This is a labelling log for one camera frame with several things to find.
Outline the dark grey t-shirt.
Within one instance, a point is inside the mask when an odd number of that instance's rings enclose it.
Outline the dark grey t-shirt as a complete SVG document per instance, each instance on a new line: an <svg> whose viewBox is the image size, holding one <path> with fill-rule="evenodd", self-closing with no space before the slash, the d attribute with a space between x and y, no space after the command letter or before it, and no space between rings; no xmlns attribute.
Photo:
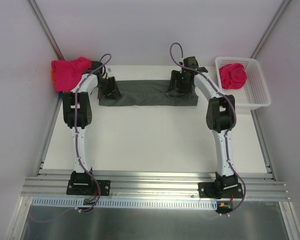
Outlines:
<svg viewBox="0 0 300 240"><path fill-rule="evenodd" d="M196 106L198 95L192 87L189 92L182 92L178 88L170 87L169 80L121 80L117 82L121 97L117 99L102 96L98 92L100 106Z"/></svg>

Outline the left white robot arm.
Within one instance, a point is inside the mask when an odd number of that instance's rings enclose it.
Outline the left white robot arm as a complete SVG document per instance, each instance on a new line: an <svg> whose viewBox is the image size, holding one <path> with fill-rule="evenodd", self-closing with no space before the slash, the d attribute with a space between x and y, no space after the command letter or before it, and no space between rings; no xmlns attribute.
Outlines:
<svg viewBox="0 0 300 240"><path fill-rule="evenodd" d="M101 61L93 61L75 87L62 95L63 120L70 129L74 146L70 187L78 187L83 194L90 194L95 188L93 160L88 147L89 126L93 118L90 95L95 88L98 89L99 100L118 100L122 96L115 77L108 76L106 65Z"/></svg>

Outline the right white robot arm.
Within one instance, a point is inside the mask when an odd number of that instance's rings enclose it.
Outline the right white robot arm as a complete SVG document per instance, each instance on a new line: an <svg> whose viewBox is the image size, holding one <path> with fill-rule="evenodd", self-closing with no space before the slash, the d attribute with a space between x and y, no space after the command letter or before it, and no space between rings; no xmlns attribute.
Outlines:
<svg viewBox="0 0 300 240"><path fill-rule="evenodd" d="M217 87L208 70L199 67L194 56L182 59L177 65L181 70L171 72L170 88L189 93L196 87L208 101L206 124L214 137L217 168L214 182L200 183L199 191L209 198L241 199L244 190L235 171L231 149L232 129L237 123L235 98Z"/></svg>

